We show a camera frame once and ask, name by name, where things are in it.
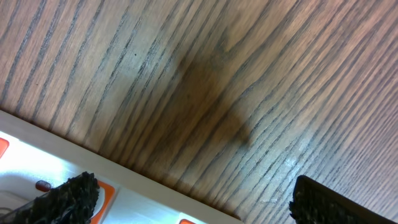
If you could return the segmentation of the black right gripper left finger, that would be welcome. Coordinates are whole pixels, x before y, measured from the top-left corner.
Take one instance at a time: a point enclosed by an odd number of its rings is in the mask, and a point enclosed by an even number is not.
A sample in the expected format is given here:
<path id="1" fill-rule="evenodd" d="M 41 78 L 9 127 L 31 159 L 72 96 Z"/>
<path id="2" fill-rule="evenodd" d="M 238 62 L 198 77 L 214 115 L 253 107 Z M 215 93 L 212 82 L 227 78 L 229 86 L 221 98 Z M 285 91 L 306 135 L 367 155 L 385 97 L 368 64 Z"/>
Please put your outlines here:
<path id="1" fill-rule="evenodd" d="M 94 215 L 100 186 L 83 172 L 1 217 L 1 224 L 86 224 Z"/>

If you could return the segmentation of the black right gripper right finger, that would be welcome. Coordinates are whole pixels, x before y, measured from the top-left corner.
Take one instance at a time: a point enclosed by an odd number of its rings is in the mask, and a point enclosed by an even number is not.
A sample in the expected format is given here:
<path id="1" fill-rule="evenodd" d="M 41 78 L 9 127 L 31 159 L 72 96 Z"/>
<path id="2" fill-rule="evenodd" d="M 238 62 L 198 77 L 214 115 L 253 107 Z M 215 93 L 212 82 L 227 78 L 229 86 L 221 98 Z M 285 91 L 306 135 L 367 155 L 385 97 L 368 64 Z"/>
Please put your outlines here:
<path id="1" fill-rule="evenodd" d="M 395 224 L 305 175 L 296 179 L 289 210 L 298 224 Z"/>

